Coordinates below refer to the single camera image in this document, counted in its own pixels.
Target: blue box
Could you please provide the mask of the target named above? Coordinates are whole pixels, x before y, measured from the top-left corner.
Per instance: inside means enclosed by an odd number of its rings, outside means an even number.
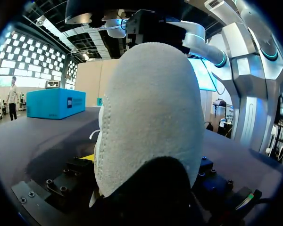
[[[85,111],[86,93],[68,89],[44,89],[26,94],[27,116],[63,119]]]

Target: yellow object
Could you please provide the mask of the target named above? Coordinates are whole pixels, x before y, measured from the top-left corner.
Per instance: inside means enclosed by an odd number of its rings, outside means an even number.
[[[88,159],[88,160],[90,160],[90,161],[94,161],[94,154],[88,155],[88,156],[83,157],[83,158],[81,158],[81,159]]]

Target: black table surface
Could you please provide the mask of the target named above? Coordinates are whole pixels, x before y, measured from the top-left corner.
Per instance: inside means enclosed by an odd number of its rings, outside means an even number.
[[[57,177],[68,159],[93,153],[95,140],[89,135],[99,128],[98,113],[94,107],[58,121],[21,117],[0,125],[0,180],[15,204],[19,203],[11,192],[13,185],[30,179],[42,185]],[[235,191],[247,186],[270,198],[283,178],[283,165],[208,130],[203,155],[218,174],[234,181]],[[264,207],[257,205],[246,223]]]

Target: man in white shirt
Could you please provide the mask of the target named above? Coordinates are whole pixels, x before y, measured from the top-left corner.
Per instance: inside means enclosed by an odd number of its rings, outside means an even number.
[[[17,86],[15,85],[17,78],[13,76],[11,80],[12,86],[10,87],[9,94],[8,94],[8,99],[9,99],[9,115],[10,115],[10,120],[13,121],[13,115],[14,118],[17,119],[17,113],[16,113],[16,97],[17,97],[17,102],[19,101],[19,97],[17,94]]]

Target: black pants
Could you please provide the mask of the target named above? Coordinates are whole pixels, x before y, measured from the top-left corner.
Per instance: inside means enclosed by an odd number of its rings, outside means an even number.
[[[16,104],[9,104],[9,115],[10,115],[10,120],[13,121],[13,115],[14,118],[17,119]]]

